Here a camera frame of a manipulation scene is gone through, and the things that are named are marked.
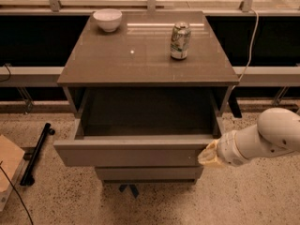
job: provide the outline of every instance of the cardboard box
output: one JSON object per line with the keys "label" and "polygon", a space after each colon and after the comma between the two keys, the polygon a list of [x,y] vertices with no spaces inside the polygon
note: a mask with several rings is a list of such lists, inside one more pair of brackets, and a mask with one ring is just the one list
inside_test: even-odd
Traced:
{"label": "cardboard box", "polygon": [[[22,170],[24,164],[23,155],[24,151],[18,145],[0,134],[1,167],[6,172],[13,185],[16,183]],[[11,191],[11,184],[0,170],[0,211],[3,211]]]}

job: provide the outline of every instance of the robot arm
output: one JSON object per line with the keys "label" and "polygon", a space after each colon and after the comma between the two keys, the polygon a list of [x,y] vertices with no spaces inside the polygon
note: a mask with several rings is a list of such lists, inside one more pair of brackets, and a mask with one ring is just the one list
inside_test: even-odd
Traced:
{"label": "robot arm", "polygon": [[227,132],[199,155],[202,165],[240,166],[253,158],[274,158],[300,152],[300,116],[289,110],[264,111],[257,125]]}

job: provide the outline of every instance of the floor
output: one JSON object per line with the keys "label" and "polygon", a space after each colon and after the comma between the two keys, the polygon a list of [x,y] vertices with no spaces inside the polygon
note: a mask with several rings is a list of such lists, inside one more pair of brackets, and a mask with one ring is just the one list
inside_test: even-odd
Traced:
{"label": "floor", "polygon": [[[243,118],[225,112],[226,130],[256,122],[269,102],[242,104]],[[299,107],[299,101],[292,107]],[[46,122],[56,133],[46,140],[34,171],[36,183],[16,188],[35,224],[298,224],[300,156],[258,158],[239,168],[205,168],[195,185],[138,184],[135,199],[127,188],[102,186],[93,168],[67,168],[53,149],[73,128],[69,112],[0,113],[0,133],[20,147],[35,146]],[[15,192],[0,224],[30,224]]]}

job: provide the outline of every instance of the white bowl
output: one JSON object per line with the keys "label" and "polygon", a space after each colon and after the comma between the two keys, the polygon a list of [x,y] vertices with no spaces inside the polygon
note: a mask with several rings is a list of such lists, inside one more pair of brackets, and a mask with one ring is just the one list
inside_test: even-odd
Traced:
{"label": "white bowl", "polygon": [[113,32],[118,28],[122,21],[122,12],[117,9],[102,9],[94,12],[93,17],[97,21],[97,25],[105,32]]}

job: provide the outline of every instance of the soda can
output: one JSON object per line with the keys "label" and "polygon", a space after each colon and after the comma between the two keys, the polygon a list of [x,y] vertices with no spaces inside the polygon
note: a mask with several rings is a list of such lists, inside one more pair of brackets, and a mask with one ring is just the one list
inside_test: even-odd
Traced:
{"label": "soda can", "polygon": [[190,29],[187,22],[177,22],[172,29],[171,57],[185,59],[188,56]]}

